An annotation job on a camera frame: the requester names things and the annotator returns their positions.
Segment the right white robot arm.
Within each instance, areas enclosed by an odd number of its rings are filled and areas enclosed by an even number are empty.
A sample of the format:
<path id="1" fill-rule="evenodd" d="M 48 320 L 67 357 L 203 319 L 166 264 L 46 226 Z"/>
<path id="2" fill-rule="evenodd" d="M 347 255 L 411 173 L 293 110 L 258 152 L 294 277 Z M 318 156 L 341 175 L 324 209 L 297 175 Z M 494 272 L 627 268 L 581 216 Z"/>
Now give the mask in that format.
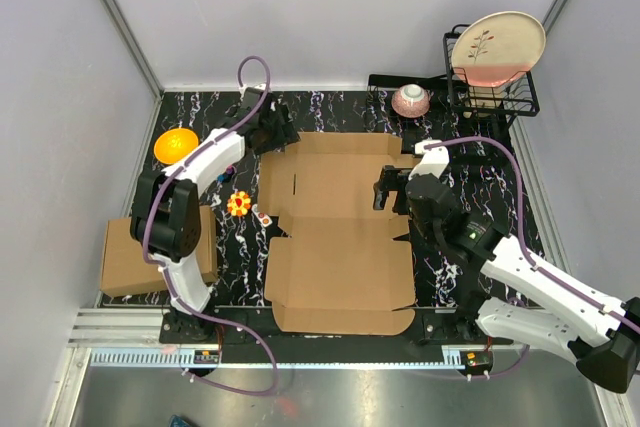
<path id="1" fill-rule="evenodd" d="M 514 288 L 536 308 L 476 293 L 462 304 L 454 331 L 466 343 L 511 339 L 561 357 L 589 381 L 623 394 L 639 373 L 639 300 L 606 295 L 544 259 L 490 218 L 464 210 L 432 173 L 386 165 L 374 185 L 373 207 L 409 216 L 424 241 L 451 264 Z"/>

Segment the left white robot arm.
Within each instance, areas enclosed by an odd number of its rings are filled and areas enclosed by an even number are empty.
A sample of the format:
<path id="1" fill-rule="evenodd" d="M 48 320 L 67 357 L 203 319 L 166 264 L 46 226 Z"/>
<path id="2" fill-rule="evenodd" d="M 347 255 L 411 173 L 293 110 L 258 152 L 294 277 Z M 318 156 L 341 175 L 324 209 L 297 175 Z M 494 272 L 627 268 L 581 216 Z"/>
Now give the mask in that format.
<path id="1" fill-rule="evenodd" d="M 236 114 L 173 165 L 145 170 L 132 204 L 130 235 L 143 260 L 158 268 L 171 305 L 185 313 L 181 331 L 196 343 L 215 333 L 216 319 L 204 309 L 210 292 L 195 253 L 201 237 L 199 199 L 226 170 L 249 152 L 264 154 L 300 140 L 288 106 L 265 88 L 244 90 Z"/>

